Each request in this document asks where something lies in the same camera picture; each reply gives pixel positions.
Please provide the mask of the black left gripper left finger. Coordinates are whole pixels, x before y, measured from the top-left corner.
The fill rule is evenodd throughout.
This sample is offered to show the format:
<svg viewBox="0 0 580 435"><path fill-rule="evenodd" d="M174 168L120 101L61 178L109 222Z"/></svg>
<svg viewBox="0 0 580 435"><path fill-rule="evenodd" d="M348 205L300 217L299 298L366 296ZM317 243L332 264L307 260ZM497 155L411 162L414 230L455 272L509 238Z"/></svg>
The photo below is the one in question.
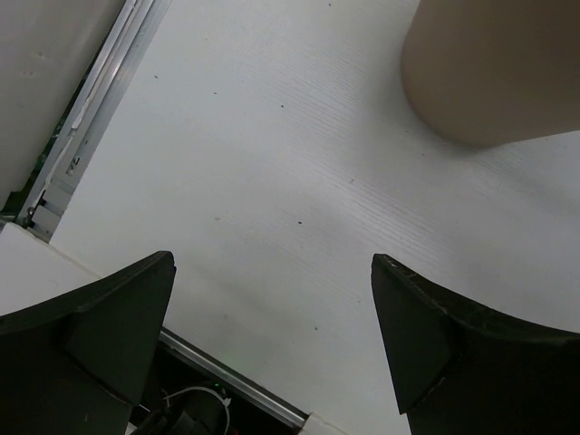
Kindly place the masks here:
<svg viewBox="0 0 580 435"><path fill-rule="evenodd" d="M4 434L122 434L140 404L169 306L174 256L1 318Z"/></svg>

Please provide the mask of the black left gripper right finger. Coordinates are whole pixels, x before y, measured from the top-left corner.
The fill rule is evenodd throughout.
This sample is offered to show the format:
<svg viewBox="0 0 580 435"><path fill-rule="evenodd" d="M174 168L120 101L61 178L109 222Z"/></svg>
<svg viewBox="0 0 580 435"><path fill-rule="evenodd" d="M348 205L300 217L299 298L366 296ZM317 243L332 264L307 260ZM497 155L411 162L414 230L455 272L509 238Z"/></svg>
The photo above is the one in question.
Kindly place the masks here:
<svg viewBox="0 0 580 435"><path fill-rule="evenodd" d="M437 285L385 254L372 295L414 434L576 434L579 336Z"/></svg>

